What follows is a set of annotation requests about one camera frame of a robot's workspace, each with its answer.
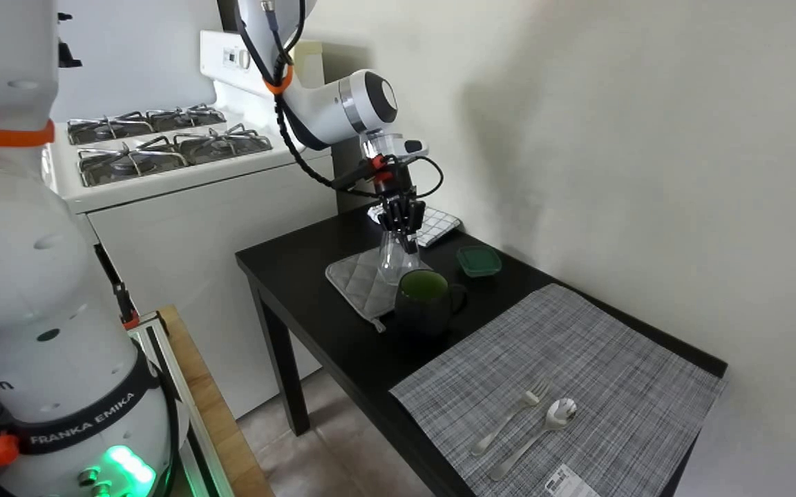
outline spoon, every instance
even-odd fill
[[[542,415],[542,427],[516,452],[510,452],[506,460],[500,460],[488,471],[488,481],[503,481],[531,452],[531,448],[542,435],[554,433],[554,431],[567,431],[575,423],[575,415],[578,415],[578,406],[571,397],[552,399]]]
[[[513,399],[513,406],[506,410],[506,417],[500,419],[498,427],[491,427],[487,435],[480,435],[473,444],[473,455],[484,455],[488,449],[488,444],[506,431],[506,424],[525,408],[535,408],[539,402],[545,402],[546,386],[531,386],[525,390],[525,395],[520,399]]]

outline green object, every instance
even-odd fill
[[[154,486],[154,468],[130,448],[107,448],[94,466],[84,468],[97,497],[147,497]]]
[[[405,299],[437,299],[446,290],[446,278],[427,267],[405,270],[398,281],[398,292]]]
[[[491,248],[459,248],[456,260],[460,274],[469,278],[488,278],[503,270],[503,256]]]

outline gray placemat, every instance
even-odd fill
[[[398,281],[377,278],[377,248],[351,254],[323,267],[326,281],[346,299],[346,303],[372,322],[382,333],[387,326],[382,317],[394,308]]]
[[[534,383],[575,397],[578,423],[542,439],[500,484],[487,474],[535,427],[522,410],[484,455],[488,433]],[[657,493],[695,439],[717,377],[630,330],[578,292],[549,283],[399,381],[393,395],[475,493],[552,493],[567,463],[601,497]]]

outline wall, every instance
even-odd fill
[[[687,497],[796,493],[796,3],[326,0],[466,230],[730,361]]]
[[[198,31],[218,31],[216,0],[58,0],[58,34],[80,68],[60,68],[54,122],[213,103],[198,75]]]

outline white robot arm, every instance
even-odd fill
[[[377,133],[398,116],[393,86],[375,71],[354,71],[321,87],[292,82],[289,47],[315,0],[239,0],[239,36],[275,97],[283,98],[299,140],[323,148]]]
[[[289,50],[301,38],[315,0],[239,0],[236,5],[239,36],[275,98],[282,134],[299,166],[304,156],[289,143],[283,122],[311,148],[358,137],[366,161],[348,174],[328,183],[306,166],[304,172],[335,190],[351,190],[358,180],[372,176],[375,196],[383,202],[382,227],[398,234],[405,250],[417,250],[413,232],[426,205],[412,184],[409,163],[427,156],[420,140],[404,140],[399,133],[387,130],[398,116],[393,86],[365,68],[321,87],[292,82]]]
[[[239,0],[242,38],[306,147],[362,137],[366,161],[328,184],[346,190],[372,176],[383,227],[412,245],[422,202],[405,166],[426,148],[387,133],[398,116],[390,82],[372,71],[323,87],[289,82],[286,50],[311,5]],[[54,23],[54,0],[0,0],[0,435],[10,435],[0,493],[69,497],[94,486],[118,493],[97,481],[97,463],[127,444],[133,466],[162,471],[173,460],[176,423],[166,386],[115,321],[90,248],[39,180],[54,97]],[[162,478],[148,474],[127,481],[136,484],[130,493],[160,489]]]

